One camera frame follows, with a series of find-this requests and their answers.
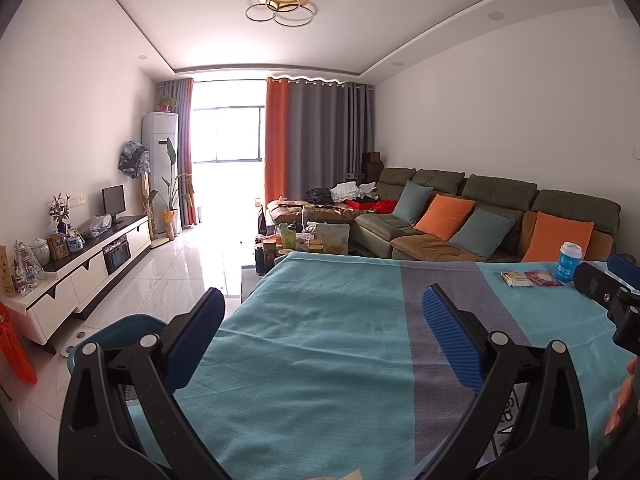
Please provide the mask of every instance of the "black computer monitor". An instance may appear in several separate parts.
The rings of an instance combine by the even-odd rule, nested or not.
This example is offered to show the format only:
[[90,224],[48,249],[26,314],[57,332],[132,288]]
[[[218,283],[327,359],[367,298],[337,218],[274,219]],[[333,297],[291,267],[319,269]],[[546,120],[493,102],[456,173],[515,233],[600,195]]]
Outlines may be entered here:
[[126,206],[124,204],[124,186],[106,187],[102,190],[102,202],[104,203],[104,214],[111,215],[111,225],[119,224],[122,220],[118,220],[116,215],[124,213]]

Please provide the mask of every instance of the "white wall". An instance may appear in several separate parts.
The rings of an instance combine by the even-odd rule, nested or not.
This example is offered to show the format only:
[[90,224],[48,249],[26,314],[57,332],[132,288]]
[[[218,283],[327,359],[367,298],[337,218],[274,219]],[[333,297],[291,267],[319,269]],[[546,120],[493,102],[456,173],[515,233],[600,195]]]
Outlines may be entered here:
[[466,171],[609,198],[640,256],[640,28],[610,7],[542,16],[376,86],[387,166]]
[[1,38],[0,244],[47,235],[53,194],[87,195],[76,225],[102,213],[103,187],[124,184],[127,213],[142,210],[140,181],[117,166],[154,85],[118,20],[110,0],[25,0]]

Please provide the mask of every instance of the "curtain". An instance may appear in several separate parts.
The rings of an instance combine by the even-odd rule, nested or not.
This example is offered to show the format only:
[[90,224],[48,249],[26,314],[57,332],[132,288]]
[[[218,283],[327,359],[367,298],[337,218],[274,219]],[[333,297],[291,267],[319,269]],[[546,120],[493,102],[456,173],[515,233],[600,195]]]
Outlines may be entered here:
[[287,194],[289,80],[267,79],[264,107],[264,201]]
[[334,187],[347,172],[360,172],[362,154],[373,148],[373,131],[372,87],[290,82],[287,197],[305,199],[310,189]]
[[[171,95],[178,99],[177,106],[172,108],[172,113],[178,114],[178,146],[176,156],[178,163],[178,173],[193,173],[191,165],[191,95],[193,94],[193,79],[177,79],[165,81],[160,89],[161,95]],[[196,215],[195,201],[193,196],[193,186],[180,179],[180,194],[185,193],[191,197],[191,204],[184,198],[178,200],[180,204],[180,221],[183,226],[198,223]]]

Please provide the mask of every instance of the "window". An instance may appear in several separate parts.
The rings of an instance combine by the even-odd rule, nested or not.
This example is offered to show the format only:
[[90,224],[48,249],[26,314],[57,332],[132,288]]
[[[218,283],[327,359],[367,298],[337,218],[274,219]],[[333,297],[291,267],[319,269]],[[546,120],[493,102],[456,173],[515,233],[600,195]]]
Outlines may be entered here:
[[191,160],[261,161],[264,106],[196,108],[191,114]]

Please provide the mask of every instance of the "tv stand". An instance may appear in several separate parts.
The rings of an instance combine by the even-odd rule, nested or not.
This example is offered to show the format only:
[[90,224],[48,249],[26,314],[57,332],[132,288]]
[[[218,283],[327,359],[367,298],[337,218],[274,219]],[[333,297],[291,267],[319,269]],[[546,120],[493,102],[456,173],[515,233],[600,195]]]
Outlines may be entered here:
[[[127,237],[131,258],[112,274],[107,272],[102,250],[121,236]],[[11,321],[24,337],[44,351],[55,353],[51,336],[69,316],[86,319],[108,292],[146,256],[151,239],[145,215],[123,216],[117,225],[85,240],[84,248],[44,266],[46,280],[26,296],[0,301],[12,310]]]

